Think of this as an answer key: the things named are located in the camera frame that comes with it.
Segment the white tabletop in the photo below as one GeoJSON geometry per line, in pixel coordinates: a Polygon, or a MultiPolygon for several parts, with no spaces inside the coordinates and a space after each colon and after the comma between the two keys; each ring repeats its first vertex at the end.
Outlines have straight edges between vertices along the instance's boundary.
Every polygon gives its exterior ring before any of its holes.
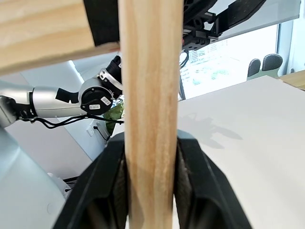
{"type": "Polygon", "coordinates": [[[268,76],[178,108],[178,128],[226,174],[255,229],[305,228],[304,119],[305,93],[268,76]]]}

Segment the wooden dowel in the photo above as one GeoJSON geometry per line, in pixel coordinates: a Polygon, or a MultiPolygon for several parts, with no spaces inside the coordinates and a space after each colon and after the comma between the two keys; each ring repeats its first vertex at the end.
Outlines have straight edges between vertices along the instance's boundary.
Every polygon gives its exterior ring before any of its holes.
{"type": "Polygon", "coordinates": [[[130,228],[172,227],[182,0],[119,0],[130,228]]]}

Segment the wood grain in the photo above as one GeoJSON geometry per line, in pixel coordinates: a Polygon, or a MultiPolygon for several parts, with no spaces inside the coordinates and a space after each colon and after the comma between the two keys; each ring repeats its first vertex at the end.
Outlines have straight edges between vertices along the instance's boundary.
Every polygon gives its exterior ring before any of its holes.
{"type": "Polygon", "coordinates": [[[182,0],[119,0],[130,228],[172,227],[182,0]]]}
{"type": "Polygon", "coordinates": [[[118,49],[94,47],[82,0],[0,2],[0,75],[118,49]]]}
{"type": "Polygon", "coordinates": [[[284,75],[280,77],[280,79],[294,87],[299,87],[302,89],[305,87],[305,71],[284,75]]]}

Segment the black mount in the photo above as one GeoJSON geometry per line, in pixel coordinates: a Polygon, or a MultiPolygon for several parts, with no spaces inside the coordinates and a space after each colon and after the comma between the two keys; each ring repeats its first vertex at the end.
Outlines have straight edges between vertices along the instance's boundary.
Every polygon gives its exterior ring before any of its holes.
{"type": "MultiPolygon", "coordinates": [[[[174,195],[182,229],[251,228],[225,175],[183,131],[178,131],[174,195]]],[[[54,229],[124,229],[127,214],[122,133],[78,178],[54,229]]]]}
{"type": "Polygon", "coordinates": [[[183,49],[198,50],[214,42],[228,29],[248,20],[266,0],[236,0],[216,15],[208,10],[217,0],[184,0],[183,49]],[[211,30],[204,23],[212,24],[211,30]]]}

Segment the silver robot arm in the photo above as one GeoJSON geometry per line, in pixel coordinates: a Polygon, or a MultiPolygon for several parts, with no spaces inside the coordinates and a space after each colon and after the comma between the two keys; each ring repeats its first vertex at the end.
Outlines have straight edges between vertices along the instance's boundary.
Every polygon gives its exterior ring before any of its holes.
{"type": "Polygon", "coordinates": [[[122,94],[121,59],[83,83],[78,92],[62,88],[32,87],[0,81],[0,126],[17,120],[102,115],[122,94]]]}

